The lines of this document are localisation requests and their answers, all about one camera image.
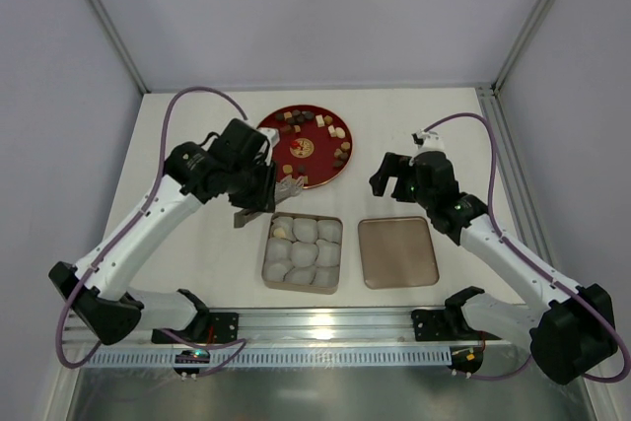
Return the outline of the metal serving tongs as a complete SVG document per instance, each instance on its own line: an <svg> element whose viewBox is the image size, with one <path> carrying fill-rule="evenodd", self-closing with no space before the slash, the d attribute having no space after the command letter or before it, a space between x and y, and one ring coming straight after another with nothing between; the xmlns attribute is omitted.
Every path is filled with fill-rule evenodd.
<svg viewBox="0 0 631 421"><path fill-rule="evenodd" d="M285 200L298 196L304 189L307 178L301 175L297 178L293 178L290 175L286 175L279 182L276 183L274 189L274 205L270 210L256 211L254 209L244 209L234 214L233 228L241 229L248 223L255 220L259 216L265 213L274 213L275 208Z"/></svg>

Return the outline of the white oval chocolate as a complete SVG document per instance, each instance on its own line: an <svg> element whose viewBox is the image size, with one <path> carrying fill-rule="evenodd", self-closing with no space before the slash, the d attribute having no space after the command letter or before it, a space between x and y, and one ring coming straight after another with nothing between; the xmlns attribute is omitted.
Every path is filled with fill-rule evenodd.
<svg viewBox="0 0 631 421"><path fill-rule="evenodd" d="M286 238L287 238L287 235L286 235L286 233L285 233L285 230L284 230L284 229L282 229L282 228L276 228L276 229L273 231L273 236L274 236L275 238L278 238L278 239L286 239Z"/></svg>

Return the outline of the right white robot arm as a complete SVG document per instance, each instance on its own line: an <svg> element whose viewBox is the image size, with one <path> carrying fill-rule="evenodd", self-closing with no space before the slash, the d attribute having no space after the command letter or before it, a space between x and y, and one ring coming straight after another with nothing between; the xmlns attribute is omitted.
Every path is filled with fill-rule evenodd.
<svg viewBox="0 0 631 421"><path fill-rule="evenodd" d="M524 302L518 307L479 288L462 290L445 306L466 327L522 348L559 385L587 376L616 353L623 356L623 368L611 381L629 374L630 354L615 329L608 293L598 284L580 285L512 241L482 200L460 191L444 153L387 153L370 179L373 194L383 195L391 179L392 198L420 205L436 231L484 261Z"/></svg>

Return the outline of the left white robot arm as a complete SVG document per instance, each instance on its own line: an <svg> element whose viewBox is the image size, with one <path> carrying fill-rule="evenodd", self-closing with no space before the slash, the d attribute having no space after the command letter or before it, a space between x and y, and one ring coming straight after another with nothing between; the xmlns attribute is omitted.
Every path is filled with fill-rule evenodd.
<svg viewBox="0 0 631 421"><path fill-rule="evenodd" d="M249 213L274 211L278 131L233 119L210 137L174 147L144 201L106 239L77 262L50 270L70 310L101 344L135 330L151 331L158 344L208 341L213 315L192 292L133 290L130 283L166 237L210 200L227 195Z"/></svg>

